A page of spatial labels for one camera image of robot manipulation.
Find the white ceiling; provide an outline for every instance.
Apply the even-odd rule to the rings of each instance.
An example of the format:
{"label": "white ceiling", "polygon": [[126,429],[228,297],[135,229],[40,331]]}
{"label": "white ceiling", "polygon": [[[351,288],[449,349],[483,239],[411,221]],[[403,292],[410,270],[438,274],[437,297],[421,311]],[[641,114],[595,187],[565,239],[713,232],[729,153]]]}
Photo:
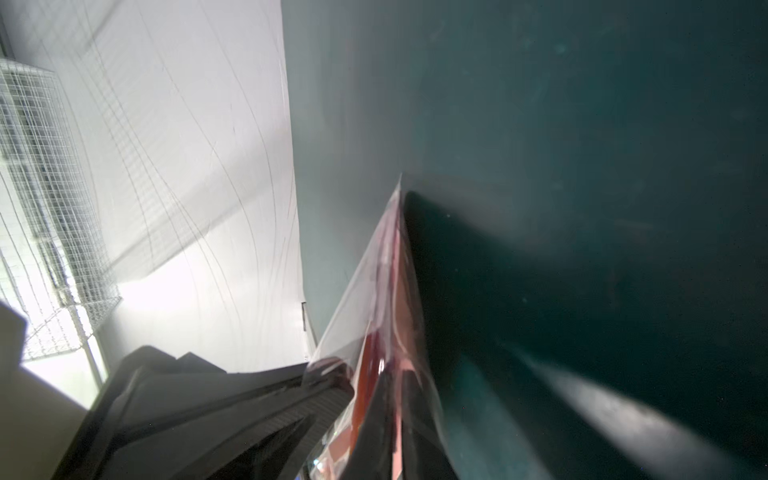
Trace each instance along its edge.
{"label": "white ceiling", "polygon": [[302,362],[279,0],[10,0],[18,61],[55,71],[123,303],[122,353],[230,371]]}

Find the dark teal wall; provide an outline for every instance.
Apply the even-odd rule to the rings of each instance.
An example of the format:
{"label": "dark teal wall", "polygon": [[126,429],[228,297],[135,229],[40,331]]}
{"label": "dark teal wall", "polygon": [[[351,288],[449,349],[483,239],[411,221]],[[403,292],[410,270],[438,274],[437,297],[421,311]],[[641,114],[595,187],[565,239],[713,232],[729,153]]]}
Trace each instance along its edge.
{"label": "dark teal wall", "polygon": [[498,202],[464,243],[422,238],[469,271],[426,296],[766,460],[765,2],[284,0],[283,21],[318,332],[400,173],[452,177],[429,205]]}

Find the scratches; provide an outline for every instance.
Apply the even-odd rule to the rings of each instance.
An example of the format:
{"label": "scratches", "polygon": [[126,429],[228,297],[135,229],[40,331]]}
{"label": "scratches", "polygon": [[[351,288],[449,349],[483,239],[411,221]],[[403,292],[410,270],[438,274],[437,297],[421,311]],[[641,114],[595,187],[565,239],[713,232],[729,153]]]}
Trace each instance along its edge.
{"label": "scratches", "polygon": [[[187,102],[187,99],[184,97],[184,94],[181,92],[181,89],[179,88],[178,84],[174,80],[173,76],[170,74],[170,71],[168,70],[165,59],[163,58],[163,55],[160,53],[160,49],[157,48],[157,43],[154,40],[154,37],[152,35],[151,30],[149,29],[149,25],[147,25],[147,21],[144,18],[144,13],[141,11],[141,7],[139,4],[136,4],[136,8],[138,10],[139,18],[141,19],[141,23],[144,26],[144,30],[147,32],[147,37],[149,38],[150,44],[152,45],[152,48],[155,52],[155,55],[157,55],[157,58],[160,60],[161,66],[163,68],[163,71],[165,72],[166,76],[168,77],[168,80],[171,82],[171,84],[174,87],[174,90],[179,95],[179,98],[181,99],[181,102],[184,104],[184,107],[187,109],[187,112],[189,113],[192,121],[196,124],[197,129],[200,131],[200,134],[203,136],[203,139],[208,143],[208,147],[213,151],[215,158],[218,160],[219,165],[221,166],[222,171],[224,172],[224,175],[227,177],[227,180],[230,183],[230,186],[232,187],[232,191],[234,192],[235,196],[237,197],[238,203],[240,204],[240,208],[243,210],[243,215],[245,216],[246,223],[248,225],[248,230],[250,231],[250,237],[251,241],[253,242],[253,250],[256,254],[256,262],[257,262],[257,270],[259,269],[258,264],[258,254],[257,254],[257,246],[256,246],[256,238],[253,236],[253,227],[250,224],[250,219],[248,217],[248,213],[245,210],[245,206],[243,205],[243,200],[240,197],[240,194],[237,192],[237,189],[235,188],[234,182],[232,181],[232,177],[230,176],[229,171],[224,166],[224,162],[221,160],[221,157],[219,157],[219,154],[216,152],[216,149],[214,148],[214,145],[211,143],[210,138],[206,135],[205,130],[203,130],[202,126],[200,125],[200,122],[197,120],[197,117],[195,117],[194,113],[192,112],[192,109],[189,106],[189,103]],[[228,290],[230,301],[232,303],[232,307],[235,310],[235,315],[237,317],[237,322],[240,326],[240,331],[242,331],[242,319],[240,318],[240,310],[237,308],[237,302],[234,301],[234,296],[232,294],[232,290],[229,287],[229,283],[227,282],[227,276],[222,275],[224,285]]]}
{"label": "scratches", "polygon": [[279,68],[279,72],[280,72],[280,95],[282,96],[282,100],[283,100],[283,112],[286,112],[288,111],[288,104],[286,102],[285,86],[288,84],[288,79],[286,75],[286,66],[283,64],[283,54],[280,52],[280,49],[277,47],[277,42],[278,42],[277,35],[275,35],[275,32],[272,29],[272,22],[270,22],[270,16],[266,13],[266,10],[264,10],[264,4],[261,2],[261,0],[257,0],[256,3],[259,5],[259,8],[261,9],[261,14],[264,17],[264,21],[266,22],[266,29],[270,33],[270,40],[272,40],[272,46],[274,47],[275,58],[277,58],[277,67]]}
{"label": "scratches", "polygon": [[646,232],[656,228],[652,223],[638,222],[635,220],[625,220],[624,218],[617,218],[616,220],[614,220],[614,225],[616,225],[617,227],[628,228],[630,230],[639,230],[639,231],[646,231]]}
{"label": "scratches", "polygon": [[538,84],[536,85],[536,89],[533,91],[533,95],[531,95],[530,103],[531,105],[537,104],[539,101],[541,101],[547,94],[547,90],[549,90],[549,78],[550,74],[545,73],[541,76],[541,79],[538,81]]}
{"label": "scratches", "polygon": [[429,41],[432,43],[438,41],[440,39],[440,35],[442,35],[443,30],[445,30],[445,20],[441,20],[440,26],[437,28],[437,30],[429,35]]}
{"label": "scratches", "polygon": [[[216,29],[214,28],[213,24],[210,21],[210,17],[208,16],[208,13],[205,11],[205,8],[203,8],[202,4],[197,2],[197,6],[200,8],[200,10],[203,12],[203,16],[205,17],[205,21],[208,24],[208,28],[210,28],[211,32],[214,34],[214,37],[216,38],[216,43],[219,45],[219,49],[221,50],[222,55],[224,56],[224,59],[227,61],[227,65],[229,65],[230,70],[232,71],[232,76],[234,77],[235,81],[237,82],[237,86],[240,88],[240,93],[243,94],[243,98],[245,99],[246,105],[248,105],[248,110],[250,111],[250,116],[253,118],[253,122],[256,125],[256,130],[259,134],[259,139],[261,140],[262,148],[264,149],[264,156],[266,158],[266,168],[270,175],[270,192],[272,193],[272,210],[273,210],[273,242],[272,242],[272,258],[275,257],[276,249],[277,249],[277,202],[275,199],[275,182],[272,175],[272,162],[270,161],[270,153],[266,148],[266,142],[264,141],[264,135],[261,131],[261,126],[259,125],[259,121],[256,118],[256,113],[253,111],[253,106],[250,104],[250,101],[248,100],[248,95],[245,92],[245,88],[243,87],[243,83],[240,81],[240,77],[237,76],[237,72],[235,71],[234,66],[232,65],[232,61],[230,59],[230,56],[227,54],[227,50],[224,48],[223,44],[221,43],[221,39],[219,38],[218,33],[216,32]],[[253,248],[256,248],[256,241],[253,242]]]}
{"label": "scratches", "polygon": [[[88,31],[91,32],[92,31],[91,20],[90,20],[90,17],[88,16],[88,9],[85,6],[85,4],[83,4],[83,9],[84,9],[85,21],[86,21],[86,24],[88,25]],[[78,15],[77,18],[78,18],[78,23],[81,23],[79,15]],[[117,94],[117,92],[114,89],[114,86],[109,81],[109,77],[108,77],[108,73],[107,73],[106,67],[104,65],[104,62],[101,59],[101,51],[99,50],[98,43],[95,41],[96,36],[91,34],[90,37],[94,39],[93,48],[94,48],[94,51],[95,51],[96,56],[97,56],[97,63],[101,67],[102,74],[105,77],[105,79],[107,80],[109,90],[110,90],[112,96],[114,97],[115,103],[117,104],[117,107],[118,107],[119,111],[116,111],[115,108],[113,108],[111,102],[109,102],[107,100],[106,94],[101,89],[98,88],[98,85],[97,85],[94,77],[92,75],[90,75],[90,72],[86,70],[86,73],[88,73],[88,75],[91,77],[91,81],[94,83],[94,85],[96,85],[96,87],[97,87],[96,90],[99,93],[101,93],[101,96],[102,96],[102,98],[104,100],[104,103],[111,109],[111,113],[112,113],[113,117],[115,117],[117,119],[118,113],[122,114],[122,116],[125,117],[125,122],[126,122],[127,127],[128,127],[128,131],[126,131],[125,133],[126,133],[126,137],[128,139],[128,142],[131,144],[131,146],[133,147],[133,149],[135,150],[135,152],[137,154],[139,162],[141,163],[141,166],[143,167],[144,172],[147,175],[147,179],[149,179],[150,184],[151,184],[152,188],[154,189],[154,192],[157,195],[157,198],[160,201],[161,206],[163,207],[163,210],[164,210],[166,216],[168,217],[168,221],[170,222],[171,228],[172,228],[173,232],[175,233],[175,236],[176,236],[176,238],[177,238],[177,240],[179,242],[180,247],[183,247],[184,244],[181,241],[181,236],[180,236],[180,234],[178,232],[178,229],[176,228],[176,226],[173,223],[173,219],[171,218],[171,215],[170,215],[170,213],[169,213],[169,211],[167,209],[167,206],[165,205],[165,202],[163,202],[161,197],[160,197],[160,193],[159,193],[159,191],[157,189],[157,186],[151,180],[151,177],[150,177],[150,174],[149,174],[149,170],[147,169],[146,164],[142,161],[141,152],[144,153],[144,156],[147,158],[147,161],[149,162],[149,164],[154,169],[155,174],[162,180],[162,182],[164,183],[165,187],[168,189],[168,191],[170,192],[171,196],[175,199],[177,204],[180,205],[180,203],[178,202],[178,199],[176,198],[174,192],[171,190],[171,188],[168,185],[168,183],[165,181],[165,179],[160,174],[160,171],[155,166],[155,164],[152,161],[152,159],[151,159],[149,153],[147,152],[146,148],[141,143],[141,139],[136,134],[136,131],[133,128],[133,125],[131,125],[131,122],[128,120],[128,116],[125,113],[125,108],[124,108],[122,102],[120,102],[120,98],[118,97],[118,94]],[[82,78],[82,73],[81,73],[80,69],[78,69],[78,74],[81,76],[81,79],[83,79]],[[86,88],[88,89],[88,93],[91,96],[91,99],[94,101],[94,103],[97,104],[98,102],[96,101],[96,98],[94,97],[93,93],[91,92],[91,89],[88,88],[87,84],[86,84]],[[102,119],[104,120],[104,122],[105,122],[105,124],[107,126],[107,130],[110,132],[110,136],[111,136],[112,141],[114,142],[115,149],[118,151],[118,154],[121,157],[121,161],[123,162],[123,165],[124,165],[126,171],[128,171],[127,161],[126,161],[125,157],[122,155],[122,153],[120,152],[120,146],[118,144],[118,141],[117,141],[117,139],[114,136],[114,132],[112,131],[112,129],[107,124],[106,119],[104,118],[104,114],[102,114]],[[133,138],[131,137],[131,134],[133,134],[133,136],[136,138],[136,143],[138,143],[138,147],[139,148],[137,148],[136,143],[134,143]],[[152,242],[152,237],[151,237],[150,233],[147,233],[147,234],[149,235],[149,237],[147,238],[147,242],[150,244],[150,249],[151,249],[152,248],[152,246],[151,246],[152,245],[152,243],[151,243]],[[195,302],[197,304],[197,315],[200,318],[202,316],[202,313],[200,311],[200,291],[199,291],[198,286],[197,286],[197,279],[195,278],[194,271],[192,269],[192,266],[190,264],[190,261],[189,261],[189,258],[187,256],[186,251],[183,251],[183,254],[184,254],[184,260],[186,261],[187,267],[189,268],[189,271],[190,271],[190,278],[192,280],[193,288],[194,288],[194,291],[195,291]]]}
{"label": "scratches", "polygon": [[120,8],[120,5],[122,5],[123,2],[125,2],[125,0],[113,0],[112,5],[109,6],[107,13],[104,14],[104,17],[101,19],[101,22],[96,25],[96,28],[89,29],[90,31],[88,33],[90,35],[88,36],[88,42],[85,44],[86,51],[90,50],[96,44],[99,35],[101,35],[101,33],[104,31],[104,27],[109,24],[109,22],[114,17],[114,13],[118,10],[118,8]]}
{"label": "scratches", "polygon": [[[76,15],[76,17],[78,19],[78,23],[81,23],[80,15]],[[85,10],[85,18],[86,18],[86,22],[88,22],[88,24],[90,25],[90,21],[88,20],[88,10],[87,9]],[[101,66],[101,69],[104,72],[104,77],[106,78],[108,85],[110,86],[112,91],[114,91],[114,88],[111,86],[111,82],[109,81],[109,77],[106,75],[106,67],[104,66],[104,62],[101,59],[101,53],[98,50],[96,52],[97,52],[98,64]],[[91,93],[91,98],[94,99],[94,103],[98,104],[96,102],[96,99],[93,97],[92,93]],[[104,100],[105,100],[104,103],[107,104],[109,107],[111,107],[111,104],[106,101],[106,98],[104,98]],[[114,132],[112,131],[112,129],[109,128],[109,125],[107,125],[107,130],[110,132],[111,139],[115,143],[115,147],[118,149],[118,153],[119,153],[118,141],[115,138]],[[137,204],[139,206],[139,210],[141,211],[141,217],[142,217],[142,219],[144,221],[144,231],[147,234],[147,240],[148,240],[148,243],[149,243],[150,261],[154,262],[154,246],[152,244],[152,238],[151,238],[151,235],[150,235],[149,222],[147,221],[147,212],[145,211],[144,205],[141,202],[141,197],[139,196],[139,190],[136,187],[136,181],[134,180],[134,176],[131,174],[131,169],[128,168],[127,162],[126,162],[125,158],[122,155],[120,155],[120,158],[121,158],[123,167],[125,169],[125,172],[128,175],[128,180],[131,183],[131,188],[133,189],[134,195],[136,196],[136,202],[137,202]]]}

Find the metal grid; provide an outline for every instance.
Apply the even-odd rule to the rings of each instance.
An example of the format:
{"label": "metal grid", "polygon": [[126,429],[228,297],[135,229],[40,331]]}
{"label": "metal grid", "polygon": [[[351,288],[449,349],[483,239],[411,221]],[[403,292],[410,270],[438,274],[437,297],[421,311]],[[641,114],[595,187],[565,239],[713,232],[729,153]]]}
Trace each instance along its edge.
{"label": "metal grid", "polygon": [[119,301],[58,90],[0,59],[0,297],[28,319],[25,360],[87,346]]}

